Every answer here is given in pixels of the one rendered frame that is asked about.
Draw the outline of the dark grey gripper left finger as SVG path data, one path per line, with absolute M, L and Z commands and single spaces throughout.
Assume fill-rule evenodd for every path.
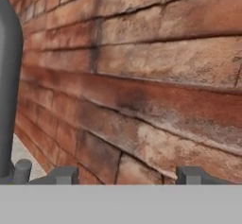
M 32 180 L 29 184 L 79 184 L 78 168 L 75 166 L 56 167 L 46 176 Z

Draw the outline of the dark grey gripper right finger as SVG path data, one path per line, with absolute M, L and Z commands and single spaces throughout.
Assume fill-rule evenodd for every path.
M 208 174 L 200 166 L 179 166 L 176 184 L 231 184 L 230 181 Z

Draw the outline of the grey sink faucet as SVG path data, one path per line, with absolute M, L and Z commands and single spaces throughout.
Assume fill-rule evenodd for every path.
M 0 0 L 0 183 L 12 172 L 11 151 L 15 126 L 24 37 L 9 0 Z

